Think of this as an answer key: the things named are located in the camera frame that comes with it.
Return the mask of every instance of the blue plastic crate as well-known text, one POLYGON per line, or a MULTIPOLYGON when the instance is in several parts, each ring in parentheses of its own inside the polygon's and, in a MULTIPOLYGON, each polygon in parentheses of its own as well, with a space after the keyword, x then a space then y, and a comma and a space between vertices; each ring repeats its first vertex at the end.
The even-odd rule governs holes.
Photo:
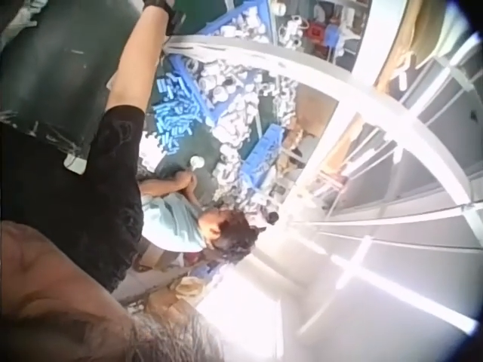
MULTIPOLYGON (((235 19, 238 15, 242 14, 244 11, 248 10, 256 6, 258 8, 258 16, 260 20, 265 24, 267 35, 271 38, 272 37, 272 24, 270 21, 270 9, 269 9, 269 1, 268 0, 248 0, 238 6, 237 8, 227 12, 223 16, 216 19, 214 22, 209 23, 205 28, 200 30, 197 34, 199 35, 211 35, 217 30, 219 30, 222 26, 231 23, 233 19, 235 19)), ((202 96, 201 91, 199 90, 198 85, 196 84, 195 80, 192 78, 192 75, 188 72, 186 68, 186 64, 184 62, 184 57, 182 55, 171 55, 169 57, 171 64, 173 65, 174 69, 183 77, 185 84, 189 87, 192 92, 193 96, 198 100, 201 108, 205 112, 205 115, 208 118, 208 122, 210 122, 210 126, 215 126, 218 118, 228 109, 231 102, 238 96, 239 94, 243 94, 242 89, 238 89, 234 94, 230 94, 228 100, 226 102, 218 103, 214 105, 213 109, 210 109, 202 96)), ((254 78, 257 71, 248 72, 248 79, 254 78)))
POLYGON ((258 187, 263 181, 281 148, 284 129, 271 124, 259 139, 240 169, 240 176, 251 187, 258 187))

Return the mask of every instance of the person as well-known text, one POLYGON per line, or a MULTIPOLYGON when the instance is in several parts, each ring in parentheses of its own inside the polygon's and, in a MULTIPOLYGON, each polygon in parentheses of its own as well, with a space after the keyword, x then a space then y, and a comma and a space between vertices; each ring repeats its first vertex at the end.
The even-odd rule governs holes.
POLYGON ((202 210, 194 190, 195 175, 178 171, 172 179, 140 183, 143 198, 143 237, 163 250, 198 253, 215 250, 220 259, 237 263, 258 237, 243 212, 223 207, 202 210))
POLYGON ((82 175, 67 170, 51 145, 2 125, 2 219, 39 230, 110 293, 131 267, 143 229, 139 144, 167 26, 165 9, 142 12, 82 175))
POLYGON ((134 317, 110 295, 143 228, 138 147, 168 23, 165 3, 149 0, 83 175, 38 156, 53 148, 2 128, 2 360, 223 360, 199 321, 134 317), (12 152, 14 141, 25 148, 12 152))
POLYGON ((130 315, 40 232, 2 221, 1 233, 2 360, 223 361, 199 319, 130 315))

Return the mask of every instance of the green floor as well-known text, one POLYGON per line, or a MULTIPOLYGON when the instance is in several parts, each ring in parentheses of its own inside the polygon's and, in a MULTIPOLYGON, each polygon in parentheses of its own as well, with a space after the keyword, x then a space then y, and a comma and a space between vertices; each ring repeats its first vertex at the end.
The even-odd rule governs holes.
MULTIPOLYGON (((183 34, 199 31, 226 11, 223 0, 177 0, 176 6, 186 13, 183 34)), ((128 0, 50 0, 36 20, 38 26, 23 30, 2 54, 2 109, 17 113, 21 129, 32 129, 38 122, 63 136, 59 138, 86 146, 103 113, 106 83, 137 12, 128 0)), ((265 129, 272 118, 270 102, 261 106, 261 113, 265 129)), ((254 127, 242 157, 257 140, 254 127)), ((197 154, 205 157, 211 172, 218 161, 220 144, 203 125, 197 125, 180 146, 180 152, 164 163, 186 164, 197 154)))

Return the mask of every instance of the dark hair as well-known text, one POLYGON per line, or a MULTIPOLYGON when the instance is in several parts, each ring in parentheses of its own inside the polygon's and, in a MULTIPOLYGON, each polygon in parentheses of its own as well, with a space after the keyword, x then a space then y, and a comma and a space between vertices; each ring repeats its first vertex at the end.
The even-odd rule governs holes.
POLYGON ((272 211, 271 213, 269 213, 266 217, 266 221, 270 224, 270 225, 275 225, 275 223, 278 221, 278 213, 276 213, 275 211, 272 211))
POLYGON ((222 362, 221 344, 198 316, 186 323, 136 314, 125 333, 112 321, 85 313, 50 313, 33 318, 2 318, 2 360, 71 362, 222 362))
POLYGON ((236 264, 251 253, 258 234, 258 228, 250 226, 243 212, 232 210, 230 217, 220 224, 220 237, 214 247, 221 253, 221 259, 236 264))

